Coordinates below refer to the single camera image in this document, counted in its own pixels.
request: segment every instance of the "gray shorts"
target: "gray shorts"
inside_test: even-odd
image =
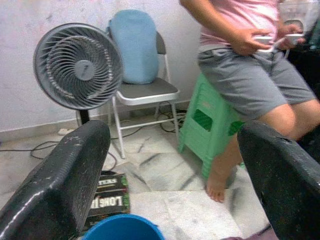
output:
[[[242,56],[231,48],[199,53],[202,73],[243,121],[316,96],[281,51]]]

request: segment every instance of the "fan grille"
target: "fan grille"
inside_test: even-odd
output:
[[[119,89],[123,67],[109,37],[93,26],[69,23],[49,31],[34,55],[44,92],[75,110],[96,108]]]

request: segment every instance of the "marble floor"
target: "marble floor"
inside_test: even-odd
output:
[[[140,118],[130,121],[139,122]],[[170,123],[166,129],[173,129]],[[111,137],[117,137],[114,125]],[[134,132],[128,129],[124,135]],[[59,141],[57,133],[5,142],[4,149],[32,149],[45,141]],[[117,161],[113,171],[125,173],[129,184],[131,213],[156,224],[168,240],[220,240],[247,238],[268,225],[246,170],[237,168],[234,182],[226,190],[224,203],[212,201],[204,190],[202,161],[187,147],[177,151],[176,135],[159,125],[147,126],[124,138],[126,159],[121,159],[119,141],[109,152]],[[45,157],[52,148],[35,152]],[[9,200],[28,173],[41,161],[25,151],[0,152],[0,208]],[[108,155],[103,169],[115,160]]]

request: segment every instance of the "blue bucket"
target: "blue bucket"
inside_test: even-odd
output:
[[[110,216],[88,230],[82,240],[165,240],[156,225],[134,214]]]

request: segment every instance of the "white wall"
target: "white wall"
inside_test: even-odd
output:
[[[180,101],[190,99],[199,69],[200,26],[178,0],[1,0],[0,132],[75,119],[75,111],[49,99],[33,73],[40,38],[64,23],[87,23],[102,30],[119,10],[138,9],[154,19],[167,43],[173,83]],[[105,106],[90,115],[106,112]]]

